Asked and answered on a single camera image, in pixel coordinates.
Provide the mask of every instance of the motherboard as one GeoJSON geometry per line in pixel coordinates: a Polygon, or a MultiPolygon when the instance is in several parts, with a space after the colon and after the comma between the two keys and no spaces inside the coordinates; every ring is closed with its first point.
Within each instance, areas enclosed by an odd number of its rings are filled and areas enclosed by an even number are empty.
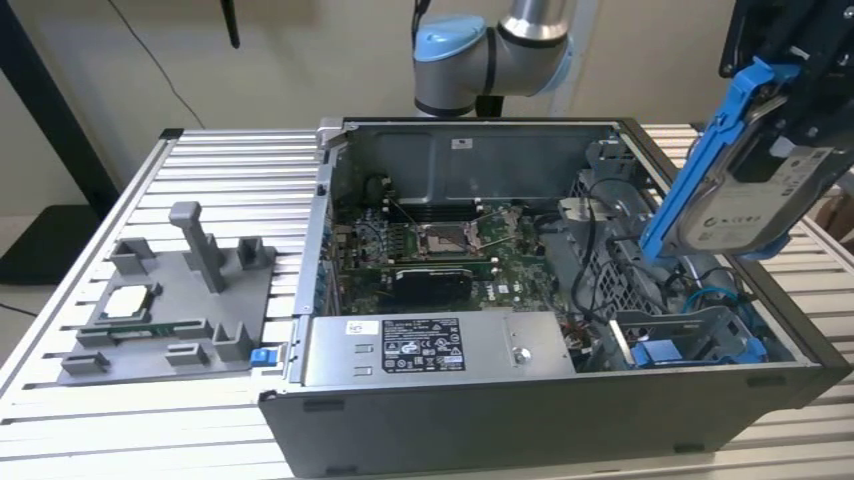
{"type": "Polygon", "coordinates": [[[392,204],[336,225],[341,313],[566,311],[524,206],[483,202],[472,213],[419,222],[417,211],[392,204]]]}

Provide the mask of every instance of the sticker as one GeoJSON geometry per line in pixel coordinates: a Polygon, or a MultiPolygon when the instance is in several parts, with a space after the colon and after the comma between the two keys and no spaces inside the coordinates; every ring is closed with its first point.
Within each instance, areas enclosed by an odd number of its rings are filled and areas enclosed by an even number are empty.
{"type": "Polygon", "coordinates": [[[459,319],[383,320],[381,365],[387,373],[465,370],[459,319]]]}
{"type": "Polygon", "coordinates": [[[690,227],[688,243],[704,250],[747,246],[831,152],[832,148],[795,147],[767,182],[724,184],[703,211],[702,221],[690,227]]]}
{"type": "Polygon", "coordinates": [[[379,320],[349,320],[347,322],[347,335],[377,335],[379,320]]]}
{"type": "Polygon", "coordinates": [[[475,146],[471,138],[453,138],[451,140],[451,150],[469,150],[475,146]]]}

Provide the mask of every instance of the blue drive bracket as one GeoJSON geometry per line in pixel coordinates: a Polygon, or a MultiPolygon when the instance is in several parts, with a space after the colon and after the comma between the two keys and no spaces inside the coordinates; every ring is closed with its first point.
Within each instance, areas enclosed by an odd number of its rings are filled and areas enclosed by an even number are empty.
{"type": "MultiPolygon", "coordinates": [[[[671,252],[663,254],[667,233],[682,216],[694,192],[703,182],[710,168],[720,158],[720,153],[732,145],[744,131],[744,114],[755,92],[763,85],[784,84],[799,72],[796,65],[768,65],[754,57],[754,63],[746,67],[732,79],[723,99],[723,105],[708,122],[708,128],[698,141],[684,168],[676,176],[670,193],[664,197],[652,221],[640,236],[640,249],[647,262],[659,263],[662,257],[692,252],[671,252]]],[[[755,252],[755,259],[775,255],[786,245],[786,238],[778,239],[755,252]]]]}

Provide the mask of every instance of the black stand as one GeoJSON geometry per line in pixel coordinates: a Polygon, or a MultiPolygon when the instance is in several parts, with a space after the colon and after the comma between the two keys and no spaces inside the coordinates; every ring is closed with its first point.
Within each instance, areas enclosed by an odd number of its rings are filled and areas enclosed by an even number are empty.
{"type": "Polygon", "coordinates": [[[89,202],[44,209],[0,259],[0,283],[56,284],[119,193],[8,0],[0,0],[0,45],[2,73],[89,202]]]}

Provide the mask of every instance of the gray plastic post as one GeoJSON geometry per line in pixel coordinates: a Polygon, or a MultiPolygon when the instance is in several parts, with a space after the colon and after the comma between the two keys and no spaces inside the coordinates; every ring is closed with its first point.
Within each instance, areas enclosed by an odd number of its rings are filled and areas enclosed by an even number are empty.
{"type": "Polygon", "coordinates": [[[112,347],[116,345],[109,332],[80,332],[77,333],[77,342],[85,348],[112,347]]]}
{"type": "Polygon", "coordinates": [[[261,237],[241,237],[237,240],[237,260],[243,270],[264,268],[269,265],[272,259],[267,255],[261,237]]]}
{"type": "Polygon", "coordinates": [[[109,254],[109,260],[121,276],[145,275],[143,259],[153,257],[155,254],[144,238],[121,240],[109,254]]]}
{"type": "Polygon", "coordinates": [[[211,293],[219,293],[225,289],[225,280],[219,272],[219,252],[211,248],[199,216],[201,206],[199,202],[176,202],[169,210],[169,223],[181,229],[189,245],[189,255],[193,264],[199,268],[204,284],[211,293]]]}
{"type": "Polygon", "coordinates": [[[104,373],[109,366],[109,361],[104,357],[101,352],[95,352],[88,355],[73,355],[65,357],[60,364],[63,370],[71,375],[87,375],[92,373],[104,373]]]}
{"type": "Polygon", "coordinates": [[[223,324],[216,325],[212,343],[223,362],[245,361],[249,358],[253,344],[243,322],[237,323],[237,331],[233,338],[228,337],[223,324]]]}
{"type": "Polygon", "coordinates": [[[208,356],[197,343],[173,343],[165,347],[165,360],[173,367],[204,365],[208,356]]]}
{"type": "Polygon", "coordinates": [[[175,336],[181,340],[211,338],[213,336],[213,327],[211,327],[211,322],[208,322],[207,318],[199,319],[197,322],[199,323],[196,325],[175,327],[172,330],[175,332],[175,336]]]}

